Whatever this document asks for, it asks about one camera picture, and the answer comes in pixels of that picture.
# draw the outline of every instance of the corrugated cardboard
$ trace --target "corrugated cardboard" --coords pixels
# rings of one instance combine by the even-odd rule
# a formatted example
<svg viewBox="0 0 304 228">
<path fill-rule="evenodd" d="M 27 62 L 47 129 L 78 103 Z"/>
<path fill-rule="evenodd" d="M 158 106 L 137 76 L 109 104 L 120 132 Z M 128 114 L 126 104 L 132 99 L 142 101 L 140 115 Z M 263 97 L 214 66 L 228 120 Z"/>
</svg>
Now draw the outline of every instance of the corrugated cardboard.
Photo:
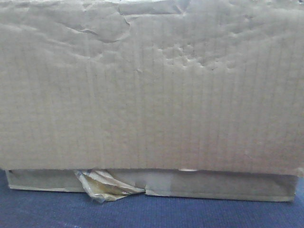
<svg viewBox="0 0 304 228">
<path fill-rule="evenodd" d="M 86 188 L 92 189 L 86 191 L 99 201 L 116 200 L 139 192 L 153 196 L 292 201 L 298 179 L 289 175 L 216 171 L 103 170 L 83 173 L 91 178 L 85 184 L 88 184 Z M 12 189 L 84 191 L 73 171 L 13 170 L 7 172 L 7 177 Z"/>
<path fill-rule="evenodd" d="M 304 4 L 0 0 L 0 167 L 304 174 Z"/>
</svg>

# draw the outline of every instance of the wrinkled cardboard surface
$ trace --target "wrinkled cardboard surface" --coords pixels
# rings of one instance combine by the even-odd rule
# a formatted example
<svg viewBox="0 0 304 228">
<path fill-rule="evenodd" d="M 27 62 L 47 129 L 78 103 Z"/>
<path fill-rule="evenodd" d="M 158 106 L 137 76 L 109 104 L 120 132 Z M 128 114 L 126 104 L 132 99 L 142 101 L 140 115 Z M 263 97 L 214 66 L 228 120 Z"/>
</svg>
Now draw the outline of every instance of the wrinkled cardboard surface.
<svg viewBox="0 0 304 228">
<path fill-rule="evenodd" d="M 0 167 L 304 174 L 304 4 L 0 0 Z"/>
</svg>

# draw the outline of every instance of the blue fabric surface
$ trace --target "blue fabric surface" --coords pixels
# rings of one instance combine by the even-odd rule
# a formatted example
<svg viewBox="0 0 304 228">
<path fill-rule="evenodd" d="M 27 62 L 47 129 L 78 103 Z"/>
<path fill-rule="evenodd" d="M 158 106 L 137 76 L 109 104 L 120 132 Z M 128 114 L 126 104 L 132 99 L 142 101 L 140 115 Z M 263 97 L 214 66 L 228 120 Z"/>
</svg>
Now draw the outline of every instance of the blue fabric surface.
<svg viewBox="0 0 304 228">
<path fill-rule="evenodd" d="M 0 228 L 304 228 L 304 180 L 293 203 L 10 190 L 0 171 Z"/>
</svg>

